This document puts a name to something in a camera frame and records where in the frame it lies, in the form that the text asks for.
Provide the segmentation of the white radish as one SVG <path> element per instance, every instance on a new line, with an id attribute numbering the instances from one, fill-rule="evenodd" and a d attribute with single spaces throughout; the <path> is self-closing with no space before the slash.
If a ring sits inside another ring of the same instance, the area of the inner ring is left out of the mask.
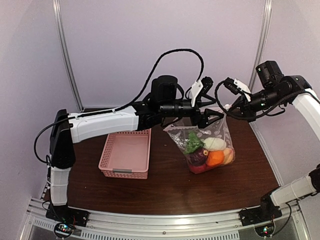
<path id="1" fill-rule="evenodd" d="M 217 137 L 208 137 L 203 140 L 204 148 L 210 152 L 223 151 L 227 147 L 227 143 Z"/>
<path id="2" fill-rule="evenodd" d="M 190 132 L 188 134 L 188 138 L 185 141 L 185 154 L 191 154 L 198 148 L 202 148 L 204 143 L 200 140 L 200 138 L 196 135 L 195 132 Z"/>

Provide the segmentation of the clear zip top bag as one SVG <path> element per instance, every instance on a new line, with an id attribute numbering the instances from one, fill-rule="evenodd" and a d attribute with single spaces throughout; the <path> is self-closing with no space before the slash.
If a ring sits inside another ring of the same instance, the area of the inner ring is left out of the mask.
<path id="1" fill-rule="evenodd" d="M 183 153 L 194 174 L 229 165 L 236 158 L 226 114 L 219 107 L 209 109 L 219 114 L 210 116 L 208 120 L 213 123 L 205 128 L 192 126 L 189 118 L 183 118 L 163 130 Z"/>

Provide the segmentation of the yellow peach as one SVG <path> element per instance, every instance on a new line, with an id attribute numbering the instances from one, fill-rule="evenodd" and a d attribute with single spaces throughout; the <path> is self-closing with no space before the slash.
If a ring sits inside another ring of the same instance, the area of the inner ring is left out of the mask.
<path id="1" fill-rule="evenodd" d="M 228 165 L 234 161 L 235 158 L 235 151 L 232 148 L 225 148 L 223 151 L 224 154 L 224 160 L 223 165 Z"/>

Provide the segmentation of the orange tangerine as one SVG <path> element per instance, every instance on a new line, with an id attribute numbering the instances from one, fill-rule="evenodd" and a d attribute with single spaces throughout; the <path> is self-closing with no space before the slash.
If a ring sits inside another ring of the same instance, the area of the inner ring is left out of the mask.
<path id="1" fill-rule="evenodd" d="M 222 150 L 210 151 L 207 156 L 206 164 L 209 167 L 216 167 L 224 162 L 225 155 Z"/>

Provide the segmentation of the red apple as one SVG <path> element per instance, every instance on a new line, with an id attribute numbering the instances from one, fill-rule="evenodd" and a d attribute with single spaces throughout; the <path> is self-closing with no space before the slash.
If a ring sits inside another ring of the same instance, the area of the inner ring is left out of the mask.
<path id="1" fill-rule="evenodd" d="M 204 172 L 212 169 L 207 164 L 203 164 L 203 165 L 199 165 L 199 166 L 189 164 L 188 168 L 189 168 L 190 172 L 192 172 L 194 174 L 201 174 L 201 173 L 204 173 Z"/>

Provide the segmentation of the pink plastic basket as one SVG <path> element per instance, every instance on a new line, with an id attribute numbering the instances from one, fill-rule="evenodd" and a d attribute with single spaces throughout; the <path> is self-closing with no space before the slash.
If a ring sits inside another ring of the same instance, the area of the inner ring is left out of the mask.
<path id="1" fill-rule="evenodd" d="M 148 178 L 151 129 L 109 134 L 98 164 L 108 178 Z"/>

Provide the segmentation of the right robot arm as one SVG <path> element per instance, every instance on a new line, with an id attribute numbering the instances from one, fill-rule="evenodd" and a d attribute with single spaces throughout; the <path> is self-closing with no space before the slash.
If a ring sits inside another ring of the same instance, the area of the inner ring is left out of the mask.
<path id="1" fill-rule="evenodd" d="M 301 75 L 284 75 L 274 60 L 261 63 L 255 70 L 263 86 L 257 93 L 251 93 L 248 86 L 238 79 L 225 80 L 224 87 L 239 96 L 227 114 L 237 120 L 253 122 L 269 115 L 276 107 L 290 104 L 319 136 L 320 101 L 311 85 Z M 278 218 L 282 216 L 281 205 L 319 192 L 320 168 L 316 167 L 306 176 L 264 195 L 256 208 L 256 216 L 261 221 Z"/>

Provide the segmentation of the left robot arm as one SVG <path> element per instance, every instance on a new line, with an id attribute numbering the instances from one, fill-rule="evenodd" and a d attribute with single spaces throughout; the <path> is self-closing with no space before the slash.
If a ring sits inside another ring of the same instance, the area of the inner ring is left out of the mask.
<path id="1" fill-rule="evenodd" d="M 67 198 L 69 173 L 76 161 L 74 144 L 116 132 L 150 129 L 162 125 L 165 118 L 190 118 L 193 126 L 203 129 L 224 117 L 215 110 L 200 110 L 216 103 L 207 95 L 212 86 L 213 80 L 204 77 L 191 86 L 191 99 L 177 99 L 177 91 L 183 91 L 178 79 L 162 75 L 152 81 L 151 91 L 142 101 L 134 101 L 128 106 L 73 114 L 59 110 L 49 125 L 52 130 L 49 157 L 45 161 L 49 165 L 49 209 L 52 214 L 61 222 L 69 221 L 75 214 L 68 207 Z"/>

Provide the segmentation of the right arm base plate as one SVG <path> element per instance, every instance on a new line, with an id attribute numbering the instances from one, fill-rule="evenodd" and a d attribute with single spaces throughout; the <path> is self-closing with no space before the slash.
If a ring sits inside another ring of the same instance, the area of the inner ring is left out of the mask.
<path id="1" fill-rule="evenodd" d="M 272 221 L 282 216 L 279 208 L 271 212 L 264 212 L 260 206 L 254 208 L 243 208 L 239 211 L 239 218 L 242 226 L 256 225 L 263 222 Z"/>

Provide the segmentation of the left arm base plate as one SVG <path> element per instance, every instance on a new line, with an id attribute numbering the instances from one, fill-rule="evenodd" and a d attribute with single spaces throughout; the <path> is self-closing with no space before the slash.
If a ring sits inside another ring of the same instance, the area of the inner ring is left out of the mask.
<path id="1" fill-rule="evenodd" d="M 65 210 L 47 210 L 45 217 L 72 226 L 86 227 L 89 214 L 86 210 L 67 208 Z"/>

